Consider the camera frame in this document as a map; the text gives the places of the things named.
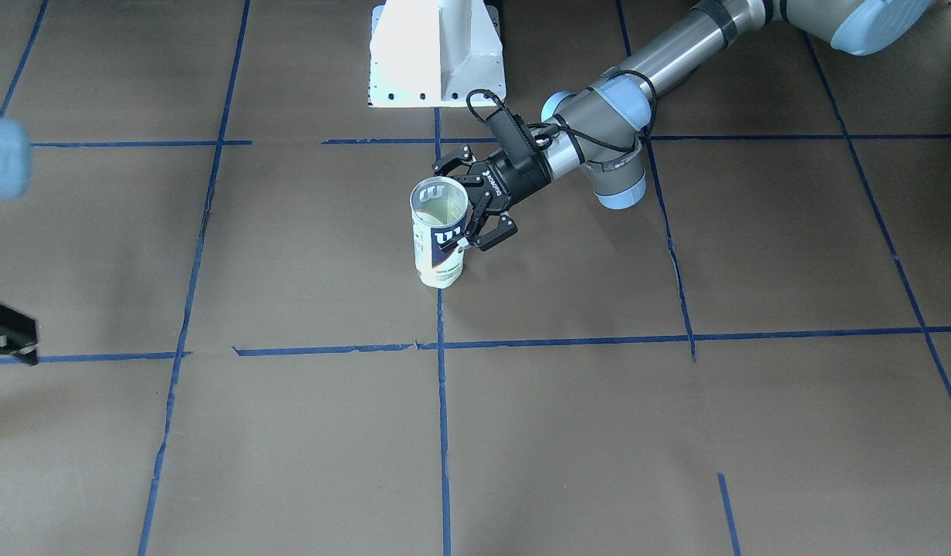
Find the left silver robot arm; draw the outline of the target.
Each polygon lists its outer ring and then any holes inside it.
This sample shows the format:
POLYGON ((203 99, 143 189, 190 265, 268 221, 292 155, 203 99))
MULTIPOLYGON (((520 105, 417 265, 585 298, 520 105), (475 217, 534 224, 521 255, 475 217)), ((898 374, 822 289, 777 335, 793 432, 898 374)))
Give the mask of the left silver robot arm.
POLYGON ((460 214, 429 237, 434 253, 486 251, 517 232, 514 205, 578 171, 609 210, 637 205, 646 191, 641 154, 662 104, 702 68, 718 66, 741 39, 781 25, 861 57, 898 42, 929 11, 928 1, 699 1, 679 21, 578 91, 553 93, 527 122, 486 89, 476 115, 497 148, 476 158, 468 145, 434 162, 460 214))

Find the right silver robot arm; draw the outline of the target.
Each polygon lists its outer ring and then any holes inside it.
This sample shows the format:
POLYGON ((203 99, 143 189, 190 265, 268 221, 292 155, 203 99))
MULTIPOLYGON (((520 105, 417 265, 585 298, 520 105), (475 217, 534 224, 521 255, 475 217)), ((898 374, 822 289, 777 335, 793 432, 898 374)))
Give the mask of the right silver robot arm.
MULTIPOLYGON (((32 177, 31 142, 17 120, 0 117, 0 199, 16 199, 32 177)), ((40 363, 38 324, 33 317, 0 302, 0 355, 28 366, 40 363)))

